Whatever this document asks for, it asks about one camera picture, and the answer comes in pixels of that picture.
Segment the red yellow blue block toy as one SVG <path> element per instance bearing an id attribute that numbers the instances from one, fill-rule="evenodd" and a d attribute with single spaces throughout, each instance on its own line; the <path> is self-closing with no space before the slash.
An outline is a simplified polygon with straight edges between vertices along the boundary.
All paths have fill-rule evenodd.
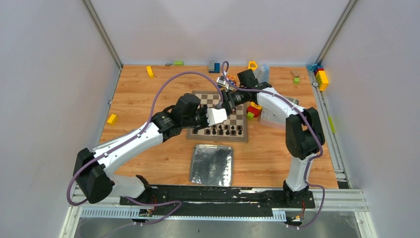
<path id="1" fill-rule="evenodd" d="M 254 102 L 250 102 L 250 105 L 247 107 L 247 119 L 258 118 L 262 112 L 262 106 Z"/>

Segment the wooden chessboard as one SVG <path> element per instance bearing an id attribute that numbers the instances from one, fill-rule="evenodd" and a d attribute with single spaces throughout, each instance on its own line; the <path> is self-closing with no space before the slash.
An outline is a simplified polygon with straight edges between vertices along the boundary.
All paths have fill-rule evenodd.
<path id="1" fill-rule="evenodd" d="M 219 103 L 220 95 L 217 92 L 212 91 L 193 91 L 193 95 L 197 96 L 201 100 L 201 105 L 207 105 L 212 107 Z M 221 129 L 218 129 L 218 126 L 222 125 L 223 135 L 219 135 L 218 132 Z M 236 135 L 231 135 L 231 126 L 235 126 Z M 242 135 L 238 135 L 237 126 L 242 126 Z M 205 134 L 205 130 L 210 130 L 210 135 Z M 216 135 L 212 134 L 212 130 L 216 129 Z M 227 117 L 227 120 L 213 125 L 208 128 L 198 130 L 197 134 L 192 133 L 192 129 L 188 129 L 186 132 L 187 139 L 196 139 L 196 140 L 213 140 L 213 141 L 229 141 L 229 142 L 247 142 L 248 141 L 248 127 L 247 127 L 247 118 L 246 118 L 246 108 L 245 105 L 239 105 L 236 107 L 236 111 Z"/>

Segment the translucent blue plastic container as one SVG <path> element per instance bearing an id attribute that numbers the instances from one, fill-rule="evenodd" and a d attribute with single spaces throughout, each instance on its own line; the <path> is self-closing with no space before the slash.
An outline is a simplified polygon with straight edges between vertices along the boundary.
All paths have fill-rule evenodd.
<path id="1" fill-rule="evenodd" d="M 261 64 L 254 71 L 254 76 L 259 83 L 269 82 L 270 68 L 268 64 Z"/>

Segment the silver tray white pieces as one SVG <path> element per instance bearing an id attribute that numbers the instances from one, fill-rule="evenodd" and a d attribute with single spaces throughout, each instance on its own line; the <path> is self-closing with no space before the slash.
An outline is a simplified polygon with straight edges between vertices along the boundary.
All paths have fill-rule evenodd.
<path id="1" fill-rule="evenodd" d="M 290 115 L 297 115 L 297 110 L 302 112 L 304 109 L 287 97 L 264 93 L 258 93 L 257 102 L 262 105 L 260 124 L 281 130 L 285 130 L 286 119 Z"/>

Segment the silver tray black pieces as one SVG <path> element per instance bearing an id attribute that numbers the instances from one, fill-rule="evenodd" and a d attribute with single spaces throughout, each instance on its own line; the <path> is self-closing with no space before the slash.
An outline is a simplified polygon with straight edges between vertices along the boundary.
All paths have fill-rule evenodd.
<path id="1" fill-rule="evenodd" d="M 192 152 L 189 181 L 203 186 L 230 187 L 234 150 L 230 146 L 197 144 Z"/>

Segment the colourful toy car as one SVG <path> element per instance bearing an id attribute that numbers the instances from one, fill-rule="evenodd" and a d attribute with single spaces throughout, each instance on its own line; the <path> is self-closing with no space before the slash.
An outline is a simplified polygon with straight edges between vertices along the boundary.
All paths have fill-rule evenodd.
<path id="1" fill-rule="evenodd" d="M 226 78 L 228 79 L 228 82 L 229 82 L 230 84 L 232 84 L 232 85 L 236 86 L 236 78 L 235 78 L 234 76 L 232 76 L 232 75 L 228 74 L 228 75 L 226 76 Z M 234 90 L 234 88 L 230 86 L 228 89 L 226 88 L 226 90 L 230 90 L 230 91 L 232 91 L 232 90 Z"/>

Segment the grey cylinder tube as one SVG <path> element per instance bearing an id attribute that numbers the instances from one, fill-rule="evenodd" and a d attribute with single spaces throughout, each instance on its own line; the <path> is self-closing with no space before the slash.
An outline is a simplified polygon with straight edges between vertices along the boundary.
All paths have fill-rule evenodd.
<path id="1" fill-rule="evenodd" d="M 101 143 L 101 144 L 98 144 L 97 146 L 95 146 L 95 147 L 92 149 L 92 151 L 96 151 L 96 150 L 102 149 L 102 148 L 104 148 L 104 147 L 107 147 L 107 146 L 109 146 L 109 145 L 111 145 L 111 144 L 113 144 L 113 143 L 115 143 L 115 142 L 119 141 L 121 138 L 123 138 L 123 136 L 120 136 L 120 137 L 117 137 L 117 138 L 114 138 L 114 139 L 111 139 L 111 140 L 105 141 L 105 142 L 103 142 L 103 143 Z"/>

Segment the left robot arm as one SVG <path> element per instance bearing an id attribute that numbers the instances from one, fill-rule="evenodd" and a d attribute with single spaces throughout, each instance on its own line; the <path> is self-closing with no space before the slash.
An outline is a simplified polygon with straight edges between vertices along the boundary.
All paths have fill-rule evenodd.
<path id="1" fill-rule="evenodd" d="M 138 204 L 148 204 L 152 192 L 142 176 L 125 177 L 115 171 L 145 150 L 178 136 L 185 128 L 209 126 L 212 109 L 200 106 L 193 94 L 181 96 L 175 105 L 154 114 L 150 122 L 139 129 L 91 152 L 80 150 L 74 167 L 74 182 L 77 183 L 85 201 L 98 203 L 109 195 L 132 197 Z"/>

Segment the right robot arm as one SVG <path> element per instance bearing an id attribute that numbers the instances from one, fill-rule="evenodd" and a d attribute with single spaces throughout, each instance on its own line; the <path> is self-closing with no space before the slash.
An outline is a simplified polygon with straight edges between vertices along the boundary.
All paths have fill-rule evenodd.
<path id="1" fill-rule="evenodd" d="M 305 109 L 280 95 L 269 83 L 259 82 L 252 70 L 238 74 L 240 85 L 222 90 L 221 106 L 228 114 L 236 106 L 253 102 L 285 120 L 285 144 L 292 156 L 289 174 L 283 183 L 283 200 L 289 207 L 302 202 L 309 192 L 308 175 L 312 161 L 323 154 L 325 143 L 319 113 Z"/>

